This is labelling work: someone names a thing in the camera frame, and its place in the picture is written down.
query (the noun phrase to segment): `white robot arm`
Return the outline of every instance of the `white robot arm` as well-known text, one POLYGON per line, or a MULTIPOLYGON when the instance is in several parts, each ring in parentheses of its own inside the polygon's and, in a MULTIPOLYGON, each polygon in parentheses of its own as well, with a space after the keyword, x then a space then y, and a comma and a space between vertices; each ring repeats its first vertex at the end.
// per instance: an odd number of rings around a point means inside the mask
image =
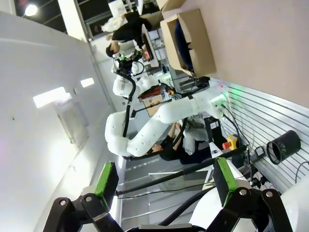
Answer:
MULTIPOLYGON (((135 81, 136 83, 136 90, 135 95, 138 97, 143 92, 149 90, 152 86, 158 85, 160 82, 165 83, 167 80, 170 80, 170 74, 166 73, 160 76, 142 76, 139 81, 135 81)), ((133 85, 130 81, 124 79, 123 77, 117 75, 112 91, 116 96, 121 96, 128 98, 130 92, 133 88, 133 85)))
POLYGON ((111 114, 106 122, 105 139, 111 152, 120 156, 141 157, 156 143, 170 123, 207 112, 219 118, 218 109, 225 102, 220 86, 211 87, 200 93, 193 94, 177 101, 162 105, 155 115, 133 138, 123 137, 126 112, 111 114))

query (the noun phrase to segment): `green light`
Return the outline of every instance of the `green light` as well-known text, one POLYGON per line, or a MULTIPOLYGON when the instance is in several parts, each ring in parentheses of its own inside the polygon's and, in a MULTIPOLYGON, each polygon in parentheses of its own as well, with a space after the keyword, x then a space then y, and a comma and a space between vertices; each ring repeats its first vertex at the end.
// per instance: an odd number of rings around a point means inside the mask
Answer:
POLYGON ((241 91, 238 89, 231 89, 231 94, 233 98, 239 99, 239 97, 241 96, 241 91))
POLYGON ((218 97, 211 99, 211 103, 218 102, 218 101, 225 101, 224 94, 220 94, 218 97))

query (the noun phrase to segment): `hand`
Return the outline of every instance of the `hand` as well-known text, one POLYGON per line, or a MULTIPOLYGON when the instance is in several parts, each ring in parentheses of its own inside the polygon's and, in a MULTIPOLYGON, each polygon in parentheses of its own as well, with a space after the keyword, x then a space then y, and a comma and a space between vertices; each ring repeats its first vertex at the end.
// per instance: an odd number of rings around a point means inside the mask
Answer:
POLYGON ((141 47, 141 49, 143 50, 143 52, 147 52, 146 45, 143 45, 143 46, 141 47))
POLYGON ((180 129, 180 124, 178 122, 176 123, 176 129, 179 130, 179 131, 181 130, 180 129))

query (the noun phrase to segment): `table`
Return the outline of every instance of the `table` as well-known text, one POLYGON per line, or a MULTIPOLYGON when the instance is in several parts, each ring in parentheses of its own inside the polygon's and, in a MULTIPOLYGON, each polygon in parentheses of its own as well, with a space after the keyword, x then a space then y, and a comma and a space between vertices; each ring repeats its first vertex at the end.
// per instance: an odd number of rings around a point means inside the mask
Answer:
POLYGON ((309 107, 309 1, 187 0, 199 8, 217 77, 309 107))

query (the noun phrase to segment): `dark hair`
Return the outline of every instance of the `dark hair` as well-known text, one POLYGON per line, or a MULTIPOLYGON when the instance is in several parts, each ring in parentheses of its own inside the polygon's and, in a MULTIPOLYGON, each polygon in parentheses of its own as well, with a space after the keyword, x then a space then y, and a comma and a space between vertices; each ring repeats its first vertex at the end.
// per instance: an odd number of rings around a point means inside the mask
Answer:
POLYGON ((97 32, 97 33, 103 32, 103 30, 102 30, 102 28, 101 28, 100 25, 95 25, 95 26, 94 26, 94 31, 97 32))
POLYGON ((109 56, 109 57, 112 57, 115 53, 114 51, 111 51, 111 45, 110 44, 107 48, 106 48, 106 54, 109 56))

